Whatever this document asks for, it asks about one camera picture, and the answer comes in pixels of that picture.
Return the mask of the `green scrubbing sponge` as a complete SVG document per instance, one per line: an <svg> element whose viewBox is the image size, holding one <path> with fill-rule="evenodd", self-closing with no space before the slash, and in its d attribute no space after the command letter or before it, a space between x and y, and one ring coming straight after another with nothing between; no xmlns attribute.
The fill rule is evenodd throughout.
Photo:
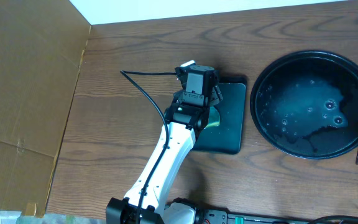
<svg viewBox="0 0 358 224"><path fill-rule="evenodd" d="M208 116L208 123L205 126L205 129L219 126L220 122L221 122L221 116L220 116L219 111L214 106L210 107L209 116Z"/></svg>

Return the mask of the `brown cardboard sheet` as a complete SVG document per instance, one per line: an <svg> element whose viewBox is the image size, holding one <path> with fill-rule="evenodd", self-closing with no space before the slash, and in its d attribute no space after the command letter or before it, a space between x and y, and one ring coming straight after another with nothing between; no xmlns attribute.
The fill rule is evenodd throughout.
<svg viewBox="0 0 358 224"><path fill-rule="evenodd" d="M69 1L0 0L0 210L45 214L90 29Z"/></svg>

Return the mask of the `black rectangular tray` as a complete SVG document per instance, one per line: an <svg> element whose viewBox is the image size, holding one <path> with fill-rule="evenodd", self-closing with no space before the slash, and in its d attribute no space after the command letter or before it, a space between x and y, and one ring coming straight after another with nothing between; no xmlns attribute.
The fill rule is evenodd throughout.
<svg viewBox="0 0 358 224"><path fill-rule="evenodd" d="M218 87L223 100L214 108L219 112L220 124L204 129L193 150L237 154L241 150L247 80L245 77L222 77Z"/></svg>

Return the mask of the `black round tray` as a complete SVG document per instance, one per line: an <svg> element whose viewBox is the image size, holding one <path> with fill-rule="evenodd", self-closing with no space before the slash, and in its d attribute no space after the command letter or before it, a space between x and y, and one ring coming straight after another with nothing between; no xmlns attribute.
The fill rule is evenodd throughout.
<svg viewBox="0 0 358 224"><path fill-rule="evenodd" d="M330 159L358 146L358 65L327 51L304 50L259 75L250 113L277 149L303 159Z"/></svg>

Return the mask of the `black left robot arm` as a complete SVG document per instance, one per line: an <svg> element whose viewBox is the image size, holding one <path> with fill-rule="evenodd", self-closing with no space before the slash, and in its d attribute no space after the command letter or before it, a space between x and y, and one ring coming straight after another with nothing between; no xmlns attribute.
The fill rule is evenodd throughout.
<svg viewBox="0 0 358 224"><path fill-rule="evenodd" d="M182 89L171 105L158 110L163 126L158 143L141 175L122 200L112 198L106 207L107 223L194 223L197 209L189 205L167 208L166 202L180 166L193 149L200 132L219 126L215 105L222 101L219 73L191 60L175 69Z"/></svg>

